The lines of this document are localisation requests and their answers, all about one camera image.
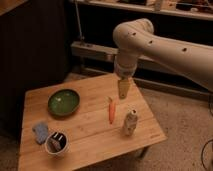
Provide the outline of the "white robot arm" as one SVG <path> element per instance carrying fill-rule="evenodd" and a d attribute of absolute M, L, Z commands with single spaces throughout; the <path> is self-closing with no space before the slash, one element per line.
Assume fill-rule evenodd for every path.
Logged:
<path fill-rule="evenodd" d="M 118 47 L 114 71 L 121 79 L 132 77 L 145 55 L 213 93 L 213 46 L 156 36 L 146 18 L 120 23 L 113 40 Z"/>

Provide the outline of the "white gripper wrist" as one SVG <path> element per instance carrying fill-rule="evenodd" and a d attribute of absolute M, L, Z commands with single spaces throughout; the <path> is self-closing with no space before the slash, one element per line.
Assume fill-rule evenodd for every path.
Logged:
<path fill-rule="evenodd" d="M 117 60 L 114 61 L 114 72 L 121 79 L 118 81 L 118 90 L 119 90 L 119 98 L 125 99 L 128 94 L 128 90 L 130 88 L 130 82 L 127 78 L 130 78 L 134 75 L 136 71 L 136 66 L 132 67 L 124 67 L 118 63 Z"/>

